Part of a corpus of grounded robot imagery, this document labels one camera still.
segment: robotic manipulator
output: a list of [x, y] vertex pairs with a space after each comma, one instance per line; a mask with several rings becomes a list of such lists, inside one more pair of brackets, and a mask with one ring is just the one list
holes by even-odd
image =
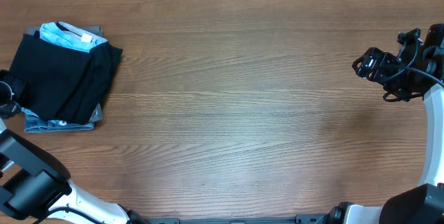
[[[369, 48], [353, 62], [356, 74], [379, 83], [388, 102], [422, 97], [427, 113], [424, 168], [418, 186], [389, 199], [383, 207], [342, 202], [328, 214], [288, 218], [180, 220], [142, 218], [133, 210], [107, 203], [71, 180], [54, 156], [6, 129], [0, 121], [0, 176], [12, 164], [21, 170], [0, 187], [0, 211], [16, 220], [29, 216], [40, 223], [56, 218], [86, 224], [437, 224], [444, 223], [444, 24], [430, 27], [423, 42], [420, 29], [399, 33], [397, 55]], [[26, 95], [26, 85], [0, 72], [0, 116], [12, 117]]]

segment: wood grain surface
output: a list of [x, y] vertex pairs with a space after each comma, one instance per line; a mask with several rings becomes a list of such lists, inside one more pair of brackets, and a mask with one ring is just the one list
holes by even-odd
[[384, 102], [352, 61], [371, 46], [397, 53], [398, 31], [443, 15], [442, 0], [0, 0], [2, 69], [48, 21], [102, 25], [124, 49], [94, 131], [7, 124], [80, 187], [146, 217], [378, 206], [419, 181], [425, 110]]

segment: denim jeans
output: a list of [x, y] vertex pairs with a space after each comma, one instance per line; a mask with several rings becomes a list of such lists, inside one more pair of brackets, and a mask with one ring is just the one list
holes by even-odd
[[44, 121], [38, 117], [25, 114], [25, 132], [28, 133], [42, 133], [42, 132], [57, 132], [57, 131], [73, 131], [73, 130], [93, 130], [94, 123], [89, 122], [85, 125], [77, 123], [66, 123], [60, 125], [53, 123], [54, 120]]
[[[106, 42], [107, 40], [100, 37], [102, 36], [102, 28], [100, 26], [86, 26], [77, 28], [71, 26], [64, 22], [59, 22], [62, 26], [66, 27], [75, 33], [89, 33], [93, 36], [90, 43], [85, 43], [82, 45], [78, 41], [74, 40], [74, 36], [69, 34], [69, 32], [64, 32], [60, 30], [56, 23], [43, 24], [41, 27], [29, 27], [26, 31], [27, 34], [33, 35], [35, 31], [40, 31], [40, 36], [43, 40], [56, 44], [59, 46], [67, 47], [70, 49], [76, 49], [78, 51], [88, 52], [90, 48], [97, 44]], [[102, 111], [100, 104], [97, 105], [95, 111], [93, 112], [91, 119], [85, 125], [80, 125], [77, 123], [67, 123], [66, 121], [50, 120], [44, 121], [36, 115], [36, 113], [23, 108], [22, 112], [25, 113], [25, 124], [24, 131], [29, 133], [36, 132], [57, 132], [57, 131], [73, 131], [73, 130], [93, 130], [94, 122], [100, 121], [102, 119]]]

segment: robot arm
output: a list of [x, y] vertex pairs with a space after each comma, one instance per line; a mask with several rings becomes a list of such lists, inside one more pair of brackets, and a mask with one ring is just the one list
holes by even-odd
[[424, 95], [427, 112], [427, 144], [418, 186], [444, 182], [444, 88], [434, 85]]
[[1, 174], [21, 170], [0, 187], [0, 211], [24, 220], [58, 218], [75, 224], [148, 224], [133, 210], [107, 203], [77, 187], [54, 156], [7, 130], [0, 120]]

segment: folded black shirt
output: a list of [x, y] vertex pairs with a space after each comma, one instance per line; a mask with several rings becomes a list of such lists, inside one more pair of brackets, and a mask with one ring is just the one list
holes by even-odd
[[86, 53], [45, 42], [38, 32], [24, 35], [10, 68], [30, 85], [22, 106], [45, 121], [87, 123], [103, 104], [122, 51], [106, 42]]
[[75, 94], [90, 61], [88, 53], [24, 35], [9, 68], [11, 74], [28, 83], [21, 106], [46, 121], [58, 119], [58, 112]]
[[70, 123], [85, 124], [97, 106], [103, 105], [111, 88], [123, 50], [109, 42], [95, 46], [89, 51], [91, 62], [78, 86], [77, 92], [60, 111], [56, 119], [69, 119]]

